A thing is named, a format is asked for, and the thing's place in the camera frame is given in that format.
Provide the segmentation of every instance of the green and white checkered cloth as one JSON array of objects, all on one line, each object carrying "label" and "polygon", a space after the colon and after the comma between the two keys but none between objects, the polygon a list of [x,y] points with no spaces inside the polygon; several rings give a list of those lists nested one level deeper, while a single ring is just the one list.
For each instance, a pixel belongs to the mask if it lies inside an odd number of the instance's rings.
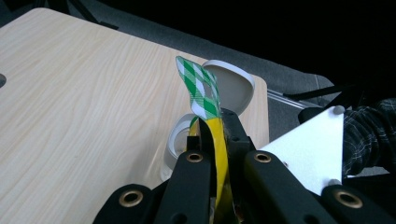
[{"label": "green and white checkered cloth", "polygon": [[220,118],[216,76],[200,64],[176,57],[177,70],[190,93],[192,112],[203,120]]}]

